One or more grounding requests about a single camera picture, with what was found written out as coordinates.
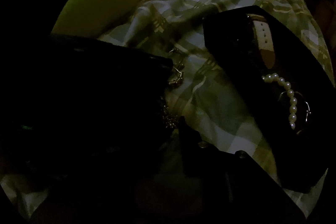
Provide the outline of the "silver chain jewelry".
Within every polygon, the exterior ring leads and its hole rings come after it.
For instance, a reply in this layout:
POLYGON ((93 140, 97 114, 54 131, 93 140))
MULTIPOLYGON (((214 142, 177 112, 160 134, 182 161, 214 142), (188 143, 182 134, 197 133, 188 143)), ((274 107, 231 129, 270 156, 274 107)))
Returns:
POLYGON ((184 53, 181 52, 177 48, 173 48, 169 53, 168 57, 171 59, 173 66, 172 66, 172 74, 169 79, 169 85, 179 85, 183 81, 183 61, 185 59, 184 53))

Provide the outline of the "black jewelry tray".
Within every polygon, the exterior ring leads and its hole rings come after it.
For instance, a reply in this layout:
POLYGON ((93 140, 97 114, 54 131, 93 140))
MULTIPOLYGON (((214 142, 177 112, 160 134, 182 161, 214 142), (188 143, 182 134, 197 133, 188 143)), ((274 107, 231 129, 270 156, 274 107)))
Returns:
POLYGON ((284 23, 258 6, 202 16, 205 46, 222 69, 270 147, 280 185, 307 193, 325 174, 333 155, 335 87, 307 46, 284 23), (309 102, 308 122, 289 122, 282 92, 309 102))

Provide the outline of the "blue green plaid bedsheet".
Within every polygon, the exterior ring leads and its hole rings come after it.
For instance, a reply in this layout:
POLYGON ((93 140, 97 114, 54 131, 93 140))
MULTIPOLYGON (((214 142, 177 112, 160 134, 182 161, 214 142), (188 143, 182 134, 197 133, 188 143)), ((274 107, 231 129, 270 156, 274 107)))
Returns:
MULTIPOLYGON (((333 84, 329 68, 329 53, 318 24, 304 0, 150 0, 140 4, 130 21, 116 20, 101 37, 50 34, 24 36, 42 40, 48 36, 70 36, 97 40, 159 57, 169 64, 161 96, 163 120, 170 133, 182 125, 194 130, 207 145, 218 151, 249 156, 276 185, 294 202, 305 222, 313 211, 326 173, 310 192, 295 192, 283 188, 277 178, 274 156, 255 120, 247 114, 233 89, 222 80, 222 69, 205 46, 202 16, 211 10, 218 12, 241 7, 258 6, 284 23, 307 46, 321 64, 333 84), (173 63, 168 53, 177 48, 184 53, 183 81, 169 85, 173 63)), ((15 177, 1 174, 1 193, 13 200, 21 195, 27 203, 25 215, 31 216, 45 199, 45 194, 23 193, 15 177)))

